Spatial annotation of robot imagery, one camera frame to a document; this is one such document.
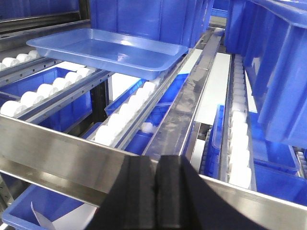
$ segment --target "shiny metal beam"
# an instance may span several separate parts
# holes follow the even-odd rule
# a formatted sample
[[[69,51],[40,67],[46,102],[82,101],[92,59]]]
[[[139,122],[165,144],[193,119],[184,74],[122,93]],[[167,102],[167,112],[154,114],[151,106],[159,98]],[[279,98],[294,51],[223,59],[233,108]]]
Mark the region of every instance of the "shiny metal beam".
[[[0,87],[11,84],[31,74],[61,63],[60,60],[43,57],[30,62],[25,62],[18,66],[4,69],[0,71]]]
[[[2,115],[0,130],[1,172],[96,206],[134,156]]]
[[[34,29],[43,26],[70,23],[80,20],[78,11],[59,13],[44,16],[32,16],[0,22],[0,34],[6,34],[21,30]]]
[[[270,230],[307,229],[307,207],[200,175],[227,203]]]
[[[32,106],[16,116],[16,118],[32,123],[39,124],[47,117],[53,115],[69,103],[84,95],[100,83],[107,80],[113,73],[105,70],[98,70],[90,76],[83,78],[79,82],[72,84],[66,89],[48,97],[40,103]]]
[[[83,20],[72,23],[52,25],[43,28],[3,34],[0,35],[0,52],[24,46],[28,40],[33,38],[42,37],[67,30],[89,28],[90,26],[90,20]]]
[[[199,61],[188,76],[143,155],[159,160],[161,155],[184,154],[194,117],[223,33],[224,30],[219,28],[212,33]]]

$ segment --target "blue plastic crate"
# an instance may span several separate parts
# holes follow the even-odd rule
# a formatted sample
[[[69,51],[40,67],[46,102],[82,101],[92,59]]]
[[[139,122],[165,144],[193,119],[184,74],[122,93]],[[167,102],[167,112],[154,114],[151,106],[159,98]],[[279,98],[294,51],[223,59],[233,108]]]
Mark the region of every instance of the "blue plastic crate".
[[[35,210],[50,221],[55,221],[83,204],[78,200],[31,185],[3,212],[2,221],[17,230],[46,230],[39,226],[31,210],[31,202]]]
[[[223,114],[224,106],[218,106],[217,115],[212,129],[212,155],[216,155],[220,151],[221,141],[222,141],[222,127],[223,127]],[[253,154],[254,163],[257,165],[262,165],[268,168],[279,170],[289,174],[296,174],[299,170],[299,164],[295,156],[294,150],[291,146],[266,141],[263,136],[261,127],[257,123],[258,115],[257,113],[249,113],[251,121],[251,131],[252,131],[252,142],[253,142]]]
[[[0,20],[78,10],[78,0],[2,0],[0,1]]]
[[[255,165],[257,191],[280,199],[307,206],[307,180]]]
[[[208,27],[212,4],[213,0],[91,0],[92,28],[193,47]]]
[[[69,70],[67,69],[55,67],[3,86],[0,88],[0,92],[21,97],[26,91],[36,91],[43,83],[52,84],[55,78],[65,77],[68,72]],[[89,115],[91,111],[91,95],[90,92],[87,92],[48,117],[39,125],[63,132],[84,116]]]
[[[188,74],[179,74],[173,81],[173,83],[169,86],[167,91],[164,93],[158,104],[160,106],[170,105],[170,102],[173,102],[175,97],[177,96],[178,91],[181,89],[183,83],[187,79]],[[127,89],[121,96],[119,96],[115,101],[109,104],[106,108],[106,114],[110,116],[117,108],[119,108],[126,100],[129,98],[137,89],[145,82],[146,80],[139,80],[134,85],[132,85],[129,89]]]
[[[239,0],[230,5],[227,50],[244,56],[265,138],[307,148],[307,3]]]

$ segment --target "aluminum guide rail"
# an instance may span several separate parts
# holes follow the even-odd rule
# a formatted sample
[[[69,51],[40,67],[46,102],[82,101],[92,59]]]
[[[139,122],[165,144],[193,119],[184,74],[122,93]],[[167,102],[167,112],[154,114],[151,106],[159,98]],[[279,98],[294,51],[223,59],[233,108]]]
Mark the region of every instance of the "aluminum guide rail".
[[[0,87],[18,81],[31,74],[61,63],[60,60],[43,57],[37,60],[22,63],[0,71]]]
[[[225,100],[225,109],[224,109],[224,119],[223,119],[223,130],[222,130],[222,144],[220,150],[220,165],[219,165],[219,179],[224,182],[228,182],[228,153],[229,153],[229,131],[228,127],[230,124],[230,111],[231,111],[231,102],[232,102],[232,94],[233,94],[233,79],[234,79],[234,65],[235,65],[235,55],[231,56],[230,65],[229,65],[229,77],[228,77],[228,84],[227,84],[227,93],[226,93],[226,100]],[[254,168],[254,154],[253,154],[253,144],[252,144],[252,137],[251,137],[251,129],[250,129],[250,120],[249,120],[249,109],[248,109],[248,97],[245,95],[246,101],[246,111],[247,111],[247,124],[248,124],[248,150],[250,154],[249,158],[249,167],[251,169],[252,178],[251,178],[251,185],[250,189],[253,191],[257,190],[256,186],[256,178],[255,178],[255,168]]]
[[[143,155],[159,160],[161,155],[182,155],[189,140],[194,117],[201,100],[224,29],[216,28],[188,76],[169,112]]]
[[[0,22],[0,34],[10,32],[34,29],[43,26],[56,25],[62,23],[70,23],[80,20],[78,11],[68,13],[58,13],[44,16],[33,16],[21,19],[13,19]]]
[[[82,96],[85,92],[90,91],[95,86],[107,80],[112,74],[112,72],[105,70],[96,71],[81,81],[24,110],[16,118],[32,124],[39,124],[47,117]]]
[[[33,38],[42,37],[67,30],[90,28],[90,20],[52,25],[44,28],[37,28],[0,35],[0,52],[24,46],[25,43]]]
[[[270,230],[305,230],[307,207],[240,188],[207,176],[200,177],[240,213]]]
[[[134,154],[0,115],[0,171],[99,205]]]
[[[196,46],[200,43],[206,40],[211,34],[211,31],[206,31],[206,33],[202,36],[202,38],[198,41]],[[162,79],[159,87],[154,91],[154,93],[150,96],[150,98],[145,102],[143,107],[137,112],[137,114],[126,124],[124,129],[118,134],[114,142],[110,145],[112,147],[116,147],[119,149],[125,149],[129,142],[132,140],[134,135],[137,133],[137,131],[140,129],[142,123],[146,120],[148,115],[151,113],[153,108],[156,106],[158,101],[161,99],[163,94],[166,92],[168,87],[171,85],[171,83],[174,81],[176,76],[179,74],[179,71],[184,66],[184,64],[187,62],[190,55],[193,53],[193,51],[190,51],[181,62],[176,64],[173,70],[171,70],[169,73],[163,73],[162,76],[159,76]],[[96,132],[93,132],[87,139],[93,140],[95,137]]]

